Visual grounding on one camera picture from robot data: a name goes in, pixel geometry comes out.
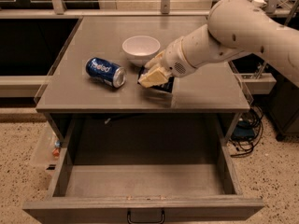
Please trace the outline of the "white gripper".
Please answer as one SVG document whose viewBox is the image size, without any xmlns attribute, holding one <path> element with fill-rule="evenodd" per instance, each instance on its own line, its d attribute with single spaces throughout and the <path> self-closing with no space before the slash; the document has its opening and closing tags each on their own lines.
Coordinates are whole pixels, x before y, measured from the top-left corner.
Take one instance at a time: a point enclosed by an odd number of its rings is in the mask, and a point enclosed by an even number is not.
<svg viewBox="0 0 299 224">
<path fill-rule="evenodd" d="M 197 70 L 193 61 L 194 49 L 195 45 L 190 40 L 185 39 L 184 36 L 176 39 L 164 51 L 159 52 L 144 65 L 149 71 L 140 76 L 138 83 L 145 88 L 149 88 L 167 83 L 171 76 L 186 77 L 194 73 Z M 160 66 L 157 63 L 162 58 L 163 66 Z"/>
</svg>

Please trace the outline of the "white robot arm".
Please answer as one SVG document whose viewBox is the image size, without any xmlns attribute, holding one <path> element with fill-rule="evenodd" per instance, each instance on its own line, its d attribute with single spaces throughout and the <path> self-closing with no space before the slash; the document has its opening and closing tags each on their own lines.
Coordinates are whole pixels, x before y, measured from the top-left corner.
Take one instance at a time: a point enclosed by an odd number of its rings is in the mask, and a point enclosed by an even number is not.
<svg viewBox="0 0 299 224">
<path fill-rule="evenodd" d="M 186 77 L 208 63 L 228 62 L 254 54 L 299 86 L 299 31 L 269 18 L 247 0 L 220 0 L 206 24 L 170 43 L 146 63 L 138 82 L 162 85 Z"/>
</svg>

